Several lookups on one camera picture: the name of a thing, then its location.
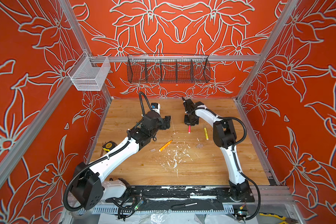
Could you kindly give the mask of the yellow highlighter pen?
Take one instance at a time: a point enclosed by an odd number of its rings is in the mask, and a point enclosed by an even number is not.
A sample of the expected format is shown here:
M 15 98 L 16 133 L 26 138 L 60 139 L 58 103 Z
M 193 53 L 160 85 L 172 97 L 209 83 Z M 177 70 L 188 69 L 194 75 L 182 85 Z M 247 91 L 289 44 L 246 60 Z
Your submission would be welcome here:
M 205 139 L 208 141 L 209 140 L 208 130 L 206 127 L 204 127 L 203 130 L 204 130 Z

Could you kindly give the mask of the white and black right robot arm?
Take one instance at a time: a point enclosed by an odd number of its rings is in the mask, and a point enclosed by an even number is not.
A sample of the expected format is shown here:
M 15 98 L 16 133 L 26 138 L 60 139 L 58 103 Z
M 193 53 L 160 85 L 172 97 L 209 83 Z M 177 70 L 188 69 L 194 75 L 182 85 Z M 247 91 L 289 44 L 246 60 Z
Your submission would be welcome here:
M 243 173 L 237 153 L 237 145 L 242 143 L 246 136 L 246 126 L 235 117 L 222 117 L 210 110 L 202 102 L 194 103 L 191 99 L 182 98 L 185 109 L 184 123 L 194 126 L 203 119 L 213 128 L 213 141 L 223 153 L 229 173 L 229 197 L 239 202 L 250 194 L 251 189 L 246 175 Z M 243 137 L 238 140 L 233 122 L 237 121 L 243 128 Z

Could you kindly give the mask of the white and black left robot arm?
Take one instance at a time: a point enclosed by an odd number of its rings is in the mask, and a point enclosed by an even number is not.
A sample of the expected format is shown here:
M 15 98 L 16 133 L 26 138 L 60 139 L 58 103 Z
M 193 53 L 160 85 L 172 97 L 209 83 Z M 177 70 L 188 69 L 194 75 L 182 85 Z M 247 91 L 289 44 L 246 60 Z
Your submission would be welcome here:
M 156 111 L 148 111 L 132 129 L 127 130 L 127 137 L 110 152 L 89 164 L 78 164 L 63 195 L 65 209 L 78 211 L 93 208 L 105 194 L 111 192 L 102 185 L 110 173 L 152 139 L 155 140 L 159 130 L 167 130 L 170 126 L 171 116 L 161 117 Z

